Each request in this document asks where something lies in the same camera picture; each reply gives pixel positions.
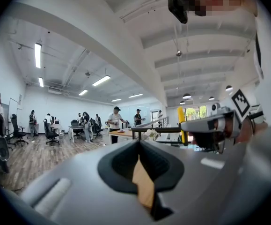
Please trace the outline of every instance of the black camera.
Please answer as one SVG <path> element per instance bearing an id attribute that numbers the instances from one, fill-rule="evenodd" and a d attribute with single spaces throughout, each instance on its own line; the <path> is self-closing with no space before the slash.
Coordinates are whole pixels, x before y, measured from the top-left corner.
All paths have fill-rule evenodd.
<path id="1" fill-rule="evenodd" d="M 183 5 L 178 4 L 178 0 L 168 0 L 168 9 L 181 23 L 187 23 L 187 13 Z"/>

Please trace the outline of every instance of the air conditioner unit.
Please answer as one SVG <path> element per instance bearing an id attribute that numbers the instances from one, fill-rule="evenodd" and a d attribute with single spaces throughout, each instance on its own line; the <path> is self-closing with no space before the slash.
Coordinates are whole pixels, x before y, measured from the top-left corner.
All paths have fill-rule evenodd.
<path id="1" fill-rule="evenodd" d="M 48 87 L 48 92 L 49 93 L 53 93 L 53 94 L 61 94 L 62 93 L 62 89 L 59 89 L 59 88 L 54 88 L 54 87 Z"/>

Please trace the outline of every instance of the gray device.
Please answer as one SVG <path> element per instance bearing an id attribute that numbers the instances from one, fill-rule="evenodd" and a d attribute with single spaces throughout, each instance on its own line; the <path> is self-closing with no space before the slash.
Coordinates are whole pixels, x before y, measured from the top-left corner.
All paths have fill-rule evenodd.
<path id="1" fill-rule="evenodd" d="M 138 156 L 154 182 L 150 212 L 132 183 Z M 45 172 L 21 198 L 6 196 L 30 224 L 223 225 L 240 222 L 270 192 L 268 128 L 222 155 L 143 140 L 112 144 Z"/>

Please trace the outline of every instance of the fluorescent light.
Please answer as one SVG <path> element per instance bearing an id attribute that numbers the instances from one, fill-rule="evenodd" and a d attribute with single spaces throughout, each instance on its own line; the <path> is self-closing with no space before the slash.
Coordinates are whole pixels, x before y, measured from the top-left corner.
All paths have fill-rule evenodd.
<path id="1" fill-rule="evenodd" d="M 98 86 L 99 84 L 103 83 L 104 81 L 110 79 L 108 75 L 106 75 L 104 78 L 101 78 L 99 81 L 93 83 L 93 86 Z"/>
<path id="2" fill-rule="evenodd" d="M 36 43 L 35 47 L 35 56 L 36 56 L 36 67 L 41 68 L 41 50 L 42 50 L 42 45 Z"/>
<path id="3" fill-rule="evenodd" d="M 85 94 L 87 92 L 87 90 L 83 90 L 80 94 L 79 94 L 79 96 L 82 96 L 83 94 Z"/>
<path id="4" fill-rule="evenodd" d="M 141 95 L 142 95 L 142 94 L 133 95 L 133 96 L 130 96 L 129 98 L 134 98 L 134 97 L 141 96 Z"/>
<path id="5" fill-rule="evenodd" d="M 43 78 L 39 77 L 38 81 L 40 82 L 40 86 L 43 88 L 44 87 Z"/>

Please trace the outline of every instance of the office chair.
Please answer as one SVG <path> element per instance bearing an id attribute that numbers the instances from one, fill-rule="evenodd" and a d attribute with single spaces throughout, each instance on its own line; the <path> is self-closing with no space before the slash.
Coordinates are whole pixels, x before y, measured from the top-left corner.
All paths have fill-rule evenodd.
<path id="1" fill-rule="evenodd" d="M 15 141 L 15 143 L 20 143 L 21 147 L 23 147 L 22 142 L 28 144 L 27 141 L 22 140 L 22 138 L 24 136 L 26 136 L 27 133 L 23 132 L 24 127 L 21 128 L 22 131 L 20 132 L 20 129 L 19 129 L 18 123 L 17 123 L 17 116 L 15 114 L 13 114 L 13 117 L 12 117 L 11 121 L 12 121 L 12 124 L 13 124 L 13 127 L 14 127 L 14 137 L 19 138 L 19 140 Z"/>
<path id="2" fill-rule="evenodd" d="M 59 144 L 59 141 L 55 140 L 55 138 L 58 137 L 59 134 L 57 134 L 55 132 L 53 133 L 52 128 L 49 131 L 47 119 L 44 119 L 44 128 L 45 128 L 45 131 L 46 131 L 46 133 L 45 133 L 46 138 L 51 139 L 50 141 L 47 141 L 46 144 L 48 144 L 48 143 L 58 143 Z"/>
<path id="3" fill-rule="evenodd" d="M 100 132 L 101 132 L 101 125 L 96 124 L 95 120 L 93 120 L 93 128 L 94 128 L 93 132 L 95 133 L 95 134 L 93 134 L 93 136 L 95 136 L 96 138 L 97 138 L 97 136 L 103 137 L 102 134 L 100 134 Z"/>
<path id="4" fill-rule="evenodd" d="M 78 121 L 77 120 L 72 120 L 71 121 L 71 126 L 77 127 L 78 126 Z M 74 130 L 74 132 L 76 133 L 74 135 L 74 137 L 81 137 L 82 138 L 81 133 L 83 132 L 83 129 L 76 129 L 76 130 Z"/>
<path id="5" fill-rule="evenodd" d="M 11 142 L 10 142 L 10 139 L 11 139 L 10 136 L 13 134 L 13 132 L 12 132 L 12 133 L 9 133 L 9 129 L 6 129 L 6 131 L 5 131 L 5 134 L 6 134 L 5 139 L 6 139 L 6 141 L 7 141 L 7 144 L 8 144 L 8 145 L 14 145 L 14 146 L 16 147 L 17 144 L 11 143 Z"/>

